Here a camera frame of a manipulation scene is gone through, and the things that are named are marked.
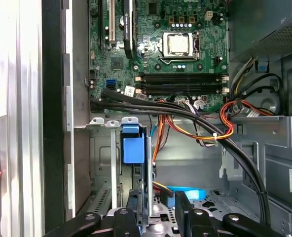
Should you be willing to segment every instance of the white sticker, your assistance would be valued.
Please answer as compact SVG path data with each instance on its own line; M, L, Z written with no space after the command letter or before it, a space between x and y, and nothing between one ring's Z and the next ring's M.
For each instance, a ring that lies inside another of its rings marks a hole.
M130 97L134 97L134 92L135 92L135 87L127 85L125 87L124 95L130 96Z
M251 112L247 115L247 117L253 118L253 117L258 117L260 113L256 110L251 110Z

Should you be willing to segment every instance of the cpu socket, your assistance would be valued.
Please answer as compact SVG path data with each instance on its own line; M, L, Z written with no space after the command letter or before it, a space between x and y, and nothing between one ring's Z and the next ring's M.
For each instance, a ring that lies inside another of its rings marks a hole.
M193 33L164 32L159 44L162 53L160 60L197 60L196 40Z

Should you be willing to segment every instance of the sata port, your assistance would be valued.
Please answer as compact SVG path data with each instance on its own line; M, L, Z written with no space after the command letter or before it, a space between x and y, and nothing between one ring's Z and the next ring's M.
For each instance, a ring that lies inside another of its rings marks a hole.
M106 85L116 84L116 79L108 79L106 80Z

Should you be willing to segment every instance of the motherboard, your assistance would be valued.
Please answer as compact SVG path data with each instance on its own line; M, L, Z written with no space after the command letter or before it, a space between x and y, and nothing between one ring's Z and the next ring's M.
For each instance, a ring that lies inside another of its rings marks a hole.
M217 110L226 93L225 0L90 0L90 96L187 100Z

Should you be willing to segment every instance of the green circuit board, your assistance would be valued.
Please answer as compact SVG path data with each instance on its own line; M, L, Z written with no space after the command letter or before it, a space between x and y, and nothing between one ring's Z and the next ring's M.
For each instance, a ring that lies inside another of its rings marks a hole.
M226 40L226 4L224 0L136 0L138 50L135 60L129 60L123 44L123 13L121 0L115 0L116 44L105 41L108 33L104 31L109 25L110 0L103 1L102 26L99 20L99 1L90 0L90 95L100 98L106 87L106 80L115 79L115 90L124 91L125 87L134 87L135 77L140 73L227 73L227 40ZM206 20L207 11L213 11L218 20ZM199 32L199 60L189 62L172 62L169 65L161 62L158 45L164 32ZM221 57L216 65L215 58ZM179 71L178 66L185 66ZM191 94L204 96L205 110L215 110L223 103L221 94ZM165 99L165 96L154 96Z

